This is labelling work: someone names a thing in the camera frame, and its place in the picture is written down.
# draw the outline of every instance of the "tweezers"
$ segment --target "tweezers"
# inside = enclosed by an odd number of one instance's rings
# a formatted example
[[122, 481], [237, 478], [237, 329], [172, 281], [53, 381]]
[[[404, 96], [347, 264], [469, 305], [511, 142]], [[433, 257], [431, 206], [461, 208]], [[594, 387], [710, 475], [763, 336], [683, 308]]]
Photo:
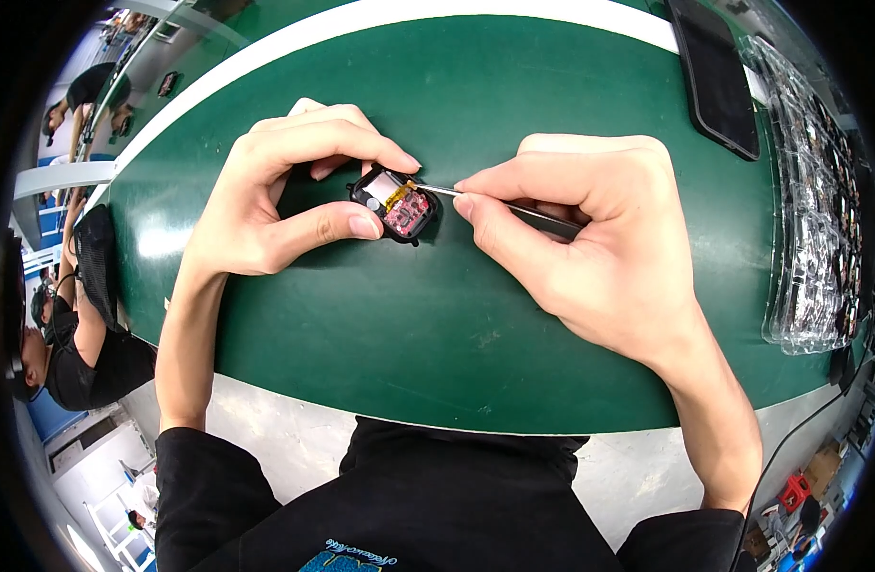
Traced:
[[[456, 189], [434, 187], [434, 185], [424, 185], [418, 182], [415, 183], [415, 186], [420, 189], [430, 190], [431, 192], [446, 195], [448, 197], [456, 197], [463, 194]], [[531, 209], [530, 207], [518, 205], [515, 202], [509, 202], [507, 200], [502, 200], [501, 202], [503, 202], [504, 205], [511, 210], [511, 212], [517, 215], [517, 217], [521, 221], [523, 221], [523, 223], [529, 224], [537, 231], [545, 231], [546, 233], [551, 233], [553, 235], [557, 235], [564, 239], [572, 241], [577, 236], [577, 233], [581, 232], [584, 229], [584, 227], [580, 226], [577, 223], [564, 221], [562, 219], [559, 219], [558, 217], [554, 217], [542, 211], [537, 211], [535, 209]]]

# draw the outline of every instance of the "mesh bag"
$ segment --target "mesh bag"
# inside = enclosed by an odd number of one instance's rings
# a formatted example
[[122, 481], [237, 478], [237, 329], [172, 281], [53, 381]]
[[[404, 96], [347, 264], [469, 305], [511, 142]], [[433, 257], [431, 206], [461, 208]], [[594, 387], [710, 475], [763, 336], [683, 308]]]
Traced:
[[107, 205], [100, 204], [75, 225], [78, 280], [85, 294], [113, 331], [125, 331], [117, 321], [116, 237]]

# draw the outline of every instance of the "gray floor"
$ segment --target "gray floor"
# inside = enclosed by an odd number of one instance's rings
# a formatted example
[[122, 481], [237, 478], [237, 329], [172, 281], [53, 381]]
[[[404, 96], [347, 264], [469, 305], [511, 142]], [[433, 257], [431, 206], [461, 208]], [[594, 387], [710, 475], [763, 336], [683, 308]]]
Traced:
[[[787, 442], [765, 476], [756, 507], [768, 503], [791, 472], [805, 468], [829, 436], [843, 436], [860, 406], [861, 392], [854, 390]], [[825, 386], [758, 411], [765, 462], [790, 429], [837, 391]], [[158, 432], [154, 382], [121, 403], [153, 445]], [[254, 455], [281, 502], [336, 477], [354, 427], [348, 413], [272, 394], [223, 375], [216, 375], [207, 414], [208, 432]], [[685, 455], [679, 429], [596, 434], [577, 455], [575, 492], [613, 548], [624, 542], [636, 522], [694, 509], [701, 500], [703, 489]]]

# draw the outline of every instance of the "red stool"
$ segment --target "red stool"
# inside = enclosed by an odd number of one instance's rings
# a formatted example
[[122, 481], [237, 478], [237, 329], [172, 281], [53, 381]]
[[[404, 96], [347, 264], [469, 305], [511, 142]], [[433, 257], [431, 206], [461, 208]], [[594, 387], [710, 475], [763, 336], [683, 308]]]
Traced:
[[809, 481], [806, 480], [802, 473], [798, 473], [787, 477], [787, 488], [778, 495], [778, 501], [787, 509], [787, 512], [793, 512], [812, 493]]

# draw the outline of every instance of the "hand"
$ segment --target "hand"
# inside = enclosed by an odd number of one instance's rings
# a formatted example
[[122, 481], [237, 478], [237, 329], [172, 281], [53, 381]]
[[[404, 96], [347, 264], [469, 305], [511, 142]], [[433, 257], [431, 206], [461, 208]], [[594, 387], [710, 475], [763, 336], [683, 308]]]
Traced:
[[75, 227], [75, 222], [78, 220], [78, 215], [84, 210], [88, 204], [88, 199], [83, 197], [84, 187], [73, 187], [69, 190], [71, 193], [68, 197], [68, 204], [65, 205], [65, 228], [63, 229], [63, 239], [65, 235], [71, 236], [72, 229]]
[[378, 239], [383, 226], [363, 205], [331, 202], [282, 221], [276, 211], [291, 168], [314, 161], [327, 177], [351, 157], [413, 173], [420, 165], [380, 135], [354, 105], [300, 100], [287, 117], [262, 120], [233, 145], [184, 253], [211, 275], [274, 274], [303, 253], [344, 238]]
[[[710, 340], [666, 147], [646, 136], [533, 134], [517, 156], [456, 184], [476, 245], [578, 336], [660, 373]], [[587, 223], [569, 245], [501, 200]]]
[[82, 198], [84, 187], [73, 187], [69, 189], [71, 193], [68, 197], [68, 204], [65, 205], [65, 226], [62, 229], [62, 250], [65, 253], [65, 260], [72, 265], [72, 268], [78, 267], [77, 253], [75, 252], [75, 241], [72, 236], [75, 233], [75, 222], [78, 220], [78, 215], [84, 210], [88, 204], [88, 199]]

